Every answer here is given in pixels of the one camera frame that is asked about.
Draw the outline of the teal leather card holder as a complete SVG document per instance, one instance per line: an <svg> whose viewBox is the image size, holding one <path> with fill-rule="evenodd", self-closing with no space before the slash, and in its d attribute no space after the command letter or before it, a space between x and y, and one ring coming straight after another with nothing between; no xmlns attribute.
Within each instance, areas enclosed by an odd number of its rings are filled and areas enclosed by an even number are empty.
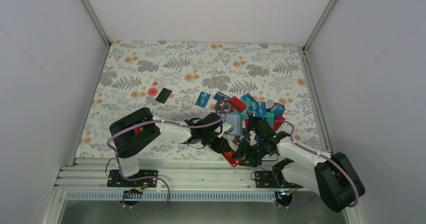
<svg viewBox="0 0 426 224"><path fill-rule="evenodd" d="M243 132L243 121L238 114L230 114L226 118L226 123L232 126L231 131L227 131L227 135L241 136Z"/></svg>

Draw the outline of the red card with black stripe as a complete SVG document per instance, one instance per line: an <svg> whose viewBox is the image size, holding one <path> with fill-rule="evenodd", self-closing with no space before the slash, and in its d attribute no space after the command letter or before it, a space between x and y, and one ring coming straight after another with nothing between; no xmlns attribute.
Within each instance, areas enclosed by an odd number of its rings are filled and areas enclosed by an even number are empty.
<svg viewBox="0 0 426 224"><path fill-rule="evenodd" d="M233 110L238 112L239 114L241 114L247 109L247 105L235 96L230 98L229 104L231 105Z"/></svg>

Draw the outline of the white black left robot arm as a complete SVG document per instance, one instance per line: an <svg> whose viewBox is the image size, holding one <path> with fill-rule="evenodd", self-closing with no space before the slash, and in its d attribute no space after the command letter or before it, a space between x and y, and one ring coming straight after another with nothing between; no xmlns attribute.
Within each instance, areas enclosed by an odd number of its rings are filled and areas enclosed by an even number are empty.
<svg viewBox="0 0 426 224"><path fill-rule="evenodd" d="M231 150L224 136L233 129L225 121L225 115L218 113L175 122L155 116L149 108L143 107L109 126L111 138L107 145L116 153L121 168L120 180L126 186L134 186L140 179L138 154L150 144L201 143L221 154Z"/></svg>

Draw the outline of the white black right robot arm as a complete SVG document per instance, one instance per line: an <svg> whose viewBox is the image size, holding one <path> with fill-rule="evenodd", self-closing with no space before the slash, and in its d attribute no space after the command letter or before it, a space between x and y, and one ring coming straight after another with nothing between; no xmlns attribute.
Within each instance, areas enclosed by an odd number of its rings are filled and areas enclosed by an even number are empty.
<svg viewBox="0 0 426 224"><path fill-rule="evenodd" d="M243 133L233 142L234 159L240 166L255 169L258 188L277 188L276 204L290 208L291 197L298 188L312 191L334 212L355 207L365 194L365 187L349 158L341 153L328 153L297 141L291 131L273 130L266 120L253 126L254 136Z"/></svg>

